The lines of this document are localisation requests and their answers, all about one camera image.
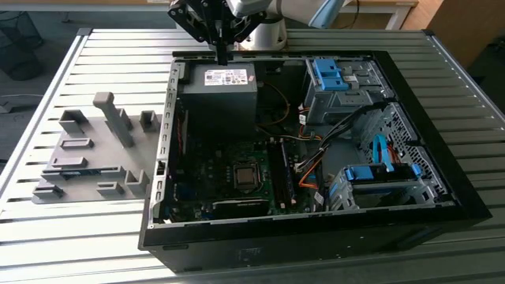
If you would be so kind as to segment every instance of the aluminum table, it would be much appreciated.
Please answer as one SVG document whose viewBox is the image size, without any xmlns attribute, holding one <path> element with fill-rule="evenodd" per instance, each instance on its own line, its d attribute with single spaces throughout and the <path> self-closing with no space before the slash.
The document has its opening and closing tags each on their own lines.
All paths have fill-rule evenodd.
<svg viewBox="0 0 505 284">
<path fill-rule="evenodd" d="M 136 248 L 141 200 L 35 205 L 31 197 L 63 110 L 103 115 L 93 93 L 111 91 L 127 113 L 161 113 L 172 51 L 207 47 L 177 30 L 83 29 L 0 177 L 0 282 L 505 282 L 505 119 L 436 37 L 289 30 L 289 48 L 391 52 L 494 217 L 401 253 L 175 275 Z"/>
</svg>

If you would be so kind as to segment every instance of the floor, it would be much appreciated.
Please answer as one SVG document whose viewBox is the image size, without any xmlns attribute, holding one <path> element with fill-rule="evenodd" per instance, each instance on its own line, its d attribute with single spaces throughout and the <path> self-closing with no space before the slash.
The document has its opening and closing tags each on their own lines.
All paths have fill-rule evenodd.
<svg viewBox="0 0 505 284">
<path fill-rule="evenodd" d="M 36 55 L 44 65 L 44 73 L 35 79 L 16 82 L 0 73 L 0 100 L 4 95 L 43 95 L 57 67 L 65 56 L 67 49 L 81 27 L 92 28 L 175 28 L 175 24 L 164 12 L 72 12 L 71 22 L 61 23 L 61 13 L 31 12 L 33 23 L 39 29 L 45 44 L 36 50 Z M 288 27 L 303 28 L 296 22 Z M 472 76 L 489 97 L 501 109 L 505 109 L 505 51 L 488 48 L 469 69 Z M 16 106 L 9 114 L 0 114 L 0 172 L 17 144 L 24 128 L 31 120 L 40 98 L 36 96 L 9 97 Z"/>
<path fill-rule="evenodd" d="M 5 95 L 44 94 L 80 28 L 175 28 L 164 12 L 72 12 L 68 23 L 60 22 L 63 14 L 59 12 L 31 12 L 31 17 L 45 41 L 36 50 L 36 56 L 44 65 L 44 73 L 32 80 L 17 82 L 0 72 L 0 101 L 7 100 L 1 99 Z M 9 114 L 0 114 L 0 172 L 39 101 L 40 98 L 36 96 L 17 96 L 8 99 L 15 108 Z"/>
</svg>

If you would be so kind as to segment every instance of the blue plastic clip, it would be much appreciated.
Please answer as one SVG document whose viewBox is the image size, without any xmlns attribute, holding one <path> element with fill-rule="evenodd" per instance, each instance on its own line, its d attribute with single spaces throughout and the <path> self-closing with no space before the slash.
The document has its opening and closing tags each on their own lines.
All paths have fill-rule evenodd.
<svg viewBox="0 0 505 284">
<path fill-rule="evenodd" d="M 380 144 L 380 156 L 383 158 L 383 161 L 380 161 L 379 159 L 379 144 Z M 377 134 L 376 137 L 373 138 L 373 162 L 384 163 L 387 165 L 388 172 L 395 171 L 392 160 L 389 159 L 387 136 L 381 134 Z"/>
<path fill-rule="evenodd" d="M 335 59 L 315 59 L 315 71 L 324 91 L 347 91 L 349 89 L 349 84 L 340 76 L 341 69 L 337 67 Z"/>
<path fill-rule="evenodd" d="M 349 169 L 345 169 L 345 176 L 348 177 L 348 180 L 355 180 L 355 174 Z"/>
<path fill-rule="evenodd" d="M 369 180 L 373 179 L 372 169 L 368 166 L 357 166 L 351 168 L 356 180 Z"/>
<path fill-rule="evenodd" d="M 333 193 L 337 191 L 337 188 L 339 188 L 339 184 L 336 183 L 332 187 L 332 190 L 331 190 L 331 196 L 333 195 Z"/>
<path fill-rule="evenodd" d="M 423 170 L 419 164 L 416 163 L 412 164 L 412 171 L 419 178 L 423 176 Z"/>
</svg>

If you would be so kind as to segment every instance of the gray plastic block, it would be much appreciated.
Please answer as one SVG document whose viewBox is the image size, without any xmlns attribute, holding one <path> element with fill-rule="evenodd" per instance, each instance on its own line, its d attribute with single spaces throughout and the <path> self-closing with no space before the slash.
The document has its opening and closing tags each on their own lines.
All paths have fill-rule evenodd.
<svg viewBox="0 0 505 284">
<path fill-rule="evenodd" d="M 40 175 L 48 182 L 64 182 L 65 178 L 59 173 L 43 173 Z"/>
<path fill-rule="evenodd" d="M 59 123 L 68 134 L 83 133 L 80 124 L 88 122 L 80 110 L 64 111 Z"/>
<path fill-rule="evenodd" d="M 41 174 L 40 185 L 55 184 L 64 194 L 60 198 L 41 199 L 36 195 L 32 198 L 36 204 L 56 204 L 65 202 L 132 200 L 145 196 L 133 192 L 125 185 L 127 170 L 132 171 L 136 178 L 141 177 L 140 171 L 147 176 L 153 175 L 156 161 L 156 146 L 160 131 L 144 132 L 139 115 L 131 116 L 131 135 L 135 139 L 135 147 L 124 148 L 120 140 L 108 128 L 104 117 L 89 117 L 88 122 L 80 124 L 83 133 L 69 135 L 63 132 L 49 161 L 60 158 L 84 157 L 88 161 L 85 167 L 53 167 L 51 162 Z M 73 148 L 60 147 L 63 141 L 79 141 L 91 139 L 93 147 Z M 97 182 L 117 182 L 124 190 L 123 194 L 103 195 L 96 190 Z"/>
<path fill-rule="evenodd" d="M 85 167 L 88 160 L 84 157 L 55 158 L 51 165 L 53 167 Z"/>
<path fill-rule="evenodd" d="M 96 93 L 93 98 L 93 105 L 104 112 L 105 118 L 108 120 L 108 125 L 113 130 L 124 148 L 132 147 L 133 138 L 128 132 L 128 126 L 113 105 L 113 94 L 111 92 Z"/>
<path fill-rule="evenodd" d="M 132 121 L 129 120 L 129 117 L 127 115 L 127 111 L 123 108 L 117 108 L 119 117 L 121 118 L 123 122 L 125 123 L 125 126 L 128 130 L 132 130 Z"/>
<path fill-rule="evenodd" d="M 60 142 L 61 149 L 87 149 L 93 147 L 93 141 L 89 138 L 71 138 L 64 139 Z"/>
<path fill-rule="evenodd" d="M 127 171 L 123 166 L 117 166 L 116 170 L 103 170 L 101 177 L 112 179 L 123 179 L 127 175 Z"/>
<path fill-rule="evenodd" d="M 0 100 L 0 114 L 8 114 L 12 110 L 12 103 Z"/>
<path fill-rule="evenodd" d="M 48 183 L 47 185 L 39 185 L 35 188 L 33 195 L 41 199 L 60 198 L 63 196 L 63 190 Z"/>
<path fill-rule="evenodd" d="M 155 111 L 143 111 L 140 113 L 140 126 L 144 132 L 156 132 L 160 130 L 160 122 Z"/>
<path fill-rule="evenodd" d="M 119 195 L 124 194 L 125 190 L 119 185 L 117 182 L 97 182 L 96 183 L 96 191 L 103 195 Z"/>
<path fill-rule="evenodd" d="M 135 178 L 133 173 L 131 171 L 127 172 L 125 186 L 128 187 L 128 189 L 135 195 L 145 194 L 147 186 L 149 182 L 151 181 L 144 170 L 140 171 L 139 180 Z"/>
</svg>

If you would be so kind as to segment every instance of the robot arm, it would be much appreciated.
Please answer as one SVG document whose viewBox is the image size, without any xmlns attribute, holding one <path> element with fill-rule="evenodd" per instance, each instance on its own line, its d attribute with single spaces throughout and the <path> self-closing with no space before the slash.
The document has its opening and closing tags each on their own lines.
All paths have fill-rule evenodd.
<svg viewBox="0 0 505 284">
<path fill-rule="evenodd" d="M 344 0 L 175 0 L 168 14 L 197 42 L 205 41 L 216 51 L 217 64 L 227 65 L 233 43 L 241 43 L 268 22 L 268 14 L 327 28 L 343 4 Z"/>
<path fill-rule="evenodd" d="M 197 42 L 205 41 L 211 49 L 215 49 L 217 64 L 227 65 L 229 48 L 235 42 L 243 42 L 260 25 L 271 2 L 272 0 L 176 0 L 168 14 Z"/>
</svg>

